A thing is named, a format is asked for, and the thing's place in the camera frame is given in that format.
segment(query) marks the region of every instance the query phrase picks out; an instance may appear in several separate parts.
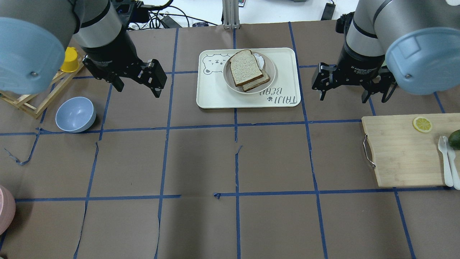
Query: wooden cutting board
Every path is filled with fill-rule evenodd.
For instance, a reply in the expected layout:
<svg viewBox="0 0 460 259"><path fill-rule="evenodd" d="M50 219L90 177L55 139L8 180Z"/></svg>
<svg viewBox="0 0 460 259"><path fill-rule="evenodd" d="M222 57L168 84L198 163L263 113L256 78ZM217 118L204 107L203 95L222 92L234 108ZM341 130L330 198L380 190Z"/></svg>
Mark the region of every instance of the wooden cutting board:
<svg viewBox="0 0 460 259"><path fill-rule="evenodd" d="M428 118L433 130L418 132L412 125L417 116ZM362 125L380 187L445 185L437 144L439 136L460 130L460 113L371 116L363 117ZM460 170L460 151L456 155Z"/></svg>

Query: gray robot arm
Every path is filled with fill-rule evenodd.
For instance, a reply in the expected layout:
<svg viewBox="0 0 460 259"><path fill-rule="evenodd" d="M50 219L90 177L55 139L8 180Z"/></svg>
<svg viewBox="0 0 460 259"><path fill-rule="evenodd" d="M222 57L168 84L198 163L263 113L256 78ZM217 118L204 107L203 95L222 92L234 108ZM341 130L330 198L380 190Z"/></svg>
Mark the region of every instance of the gray robot arm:
<svg viewBox="0 0 460 259"><path fill-rule="evenodd" d="M141 1L0 0L0 90L18 94L44 91L64 60L73 34L86 52L83 64L96 79L123 89L128 77L159 97L166 83L160 63L144 63L126 32ZM126 17L124 22L120 15Z"/></svg>
<svg viewBox="0 0 460 259"><path fill-rule="evenodd" d="M385 102L396 84L412 94L460 84L460 6L445 0L360 0L336 30L345 34L337 65L320 63L312 78L321 100L344 84L363 86L363 103L378 92Z"/></svg>

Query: white tray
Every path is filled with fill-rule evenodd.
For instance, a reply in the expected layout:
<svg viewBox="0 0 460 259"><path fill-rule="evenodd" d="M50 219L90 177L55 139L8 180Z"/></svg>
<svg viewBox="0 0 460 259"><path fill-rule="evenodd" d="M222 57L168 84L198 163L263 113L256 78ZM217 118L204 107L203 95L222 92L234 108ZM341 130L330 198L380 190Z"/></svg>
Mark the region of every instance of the white tray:
<svg viewBox="0 0 460 259"><path fill-rule="evenodd" d="M196 104L199 107L294 107L300 103L295 53L287 47L251 49L267 56L276 66L276 77L269 88L256 94L241 94L230 89L222 70L227 60L240 50L205 50L200 54L196 89Z"/></svg>

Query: black ring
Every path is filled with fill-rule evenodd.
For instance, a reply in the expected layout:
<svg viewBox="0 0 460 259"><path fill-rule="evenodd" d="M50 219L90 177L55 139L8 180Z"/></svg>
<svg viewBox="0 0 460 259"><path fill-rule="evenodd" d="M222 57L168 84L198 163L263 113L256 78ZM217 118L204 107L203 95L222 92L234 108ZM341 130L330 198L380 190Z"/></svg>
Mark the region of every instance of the black ring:
<svg viewBox="0 0 460 259"><path fill-rule="evenodd" d="M377 11L374 14L374 18L372 20L372 25L375 24L375 20L377 20L377 16L380 14L380 12L383 10L383 8L385 8L385 6L387 6L391 1L393 1L393 0L386 0L385 2L383 2L383 4L381 4L379 6L379 8L377 9Z"/></svg>
<svg viewBox="0 0 460 259"><path fill-rule="evenodd" d="M359 31L359 33L369 37L369 38L374 38L374 39L377 39L377 35L375 34L372 34L372 33L369 33L369 32L366 32L365 30L361 29L361 27L358 26L358 24L356 24L355 20L353 19L353 25L355 26L356 30Z"/></svg>
<svg viewBox="0 0 460 259"><path fill-rule="evenodd" d="M102 18L104 18L104 16L109 12L110 6L111 6L110 0L107 0L107 6L104 8L102 13L97 15L95 18L93 18L93 19L91 19L91 20L89 20L87 22L82 23L81 28L91 26L91 25L97 23L98 21L102 20Z"/></svg>

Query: lemon slice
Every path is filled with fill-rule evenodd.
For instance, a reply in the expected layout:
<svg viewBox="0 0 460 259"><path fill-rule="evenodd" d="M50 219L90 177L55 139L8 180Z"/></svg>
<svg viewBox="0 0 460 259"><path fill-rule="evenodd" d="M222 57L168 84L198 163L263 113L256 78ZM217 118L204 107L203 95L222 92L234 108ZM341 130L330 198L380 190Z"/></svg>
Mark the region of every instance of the lemon slice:
<svg viewBox="0 0 460 259"><path fill-rule="evenodd" d="M425 117L417 117L412 122L414 128L420 132L428 133L433 129L431 121Z"/></svg>

